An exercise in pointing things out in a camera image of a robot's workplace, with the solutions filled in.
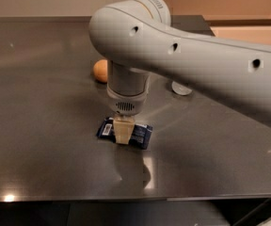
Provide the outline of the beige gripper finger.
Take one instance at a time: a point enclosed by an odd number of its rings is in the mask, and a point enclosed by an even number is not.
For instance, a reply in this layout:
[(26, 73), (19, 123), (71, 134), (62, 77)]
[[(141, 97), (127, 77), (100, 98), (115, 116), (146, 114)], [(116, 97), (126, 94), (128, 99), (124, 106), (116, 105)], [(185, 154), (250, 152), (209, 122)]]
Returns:
[(127, 145), (135, 128), (135, 118), (133, 116), (116, 115), (113, 126), (116, 142)]

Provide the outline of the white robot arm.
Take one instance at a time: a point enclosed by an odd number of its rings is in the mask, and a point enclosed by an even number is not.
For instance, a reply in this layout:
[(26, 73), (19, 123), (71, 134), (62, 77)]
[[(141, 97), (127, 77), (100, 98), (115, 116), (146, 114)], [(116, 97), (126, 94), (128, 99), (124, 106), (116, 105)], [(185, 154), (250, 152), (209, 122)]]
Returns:
[(157, 73), (271, 127), (271, 46), (172, 27), (163, 0), (128, 0), (97, 10), (88, 33), (108, 61), (110, 107), (133, 117)]

